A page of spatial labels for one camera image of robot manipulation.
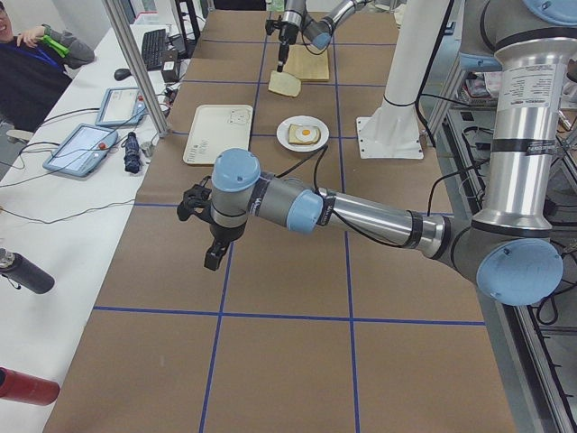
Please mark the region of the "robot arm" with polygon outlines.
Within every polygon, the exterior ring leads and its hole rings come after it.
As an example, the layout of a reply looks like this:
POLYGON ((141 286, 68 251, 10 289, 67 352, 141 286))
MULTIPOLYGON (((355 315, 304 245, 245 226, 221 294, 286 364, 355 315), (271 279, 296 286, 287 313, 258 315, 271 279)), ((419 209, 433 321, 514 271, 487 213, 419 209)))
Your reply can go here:
POLYGON ((544 218, 563 76, 576 52, 573 1, 469 1, 461 52, 502 68, 490 173, 482 208, 470 220, 409 210, 281 180, 255 155, 231 149, 215 160, 201 217, 214 238, 205 267, 216 270, 231 242, 257 216, 303 234, 341 225, 378 244, 417 249, 510 306, 552 294, 563 259, 544 218))
POLYGON ((342 1, 326 16, 317 21, 308 12, 306 1, 286 1, 283 14, 276 20, 269 19, 265 24, 268 35, 272 35, 275 30, 279 31, 280 46, 277 71, 283 71, 289 58, 289 48, 297 42, 299 35, 322 51, 332 40, 335 30, 369 3, 370 1, 342 1))

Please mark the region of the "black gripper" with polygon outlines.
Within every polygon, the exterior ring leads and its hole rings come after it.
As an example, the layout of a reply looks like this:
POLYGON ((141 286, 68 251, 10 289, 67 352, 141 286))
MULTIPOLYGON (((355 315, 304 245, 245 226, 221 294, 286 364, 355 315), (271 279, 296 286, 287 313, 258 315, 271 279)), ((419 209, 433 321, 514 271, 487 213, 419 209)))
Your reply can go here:
POLYGON ((282 72, 288 61, 289 46, 294 45, 299 34, 299 25, 290 22, 281 22, 279 29, 279 56, 277 71, 282 72))
POLYGON ((207 269, 211 271, 217 271, 219 269, 223 258, 227 254, 227 245, 241 238, 245 227, 245 223, 235 227, 221 226, 217 223, 210 225, 213 243, 205 254, 204 266, 207 269))

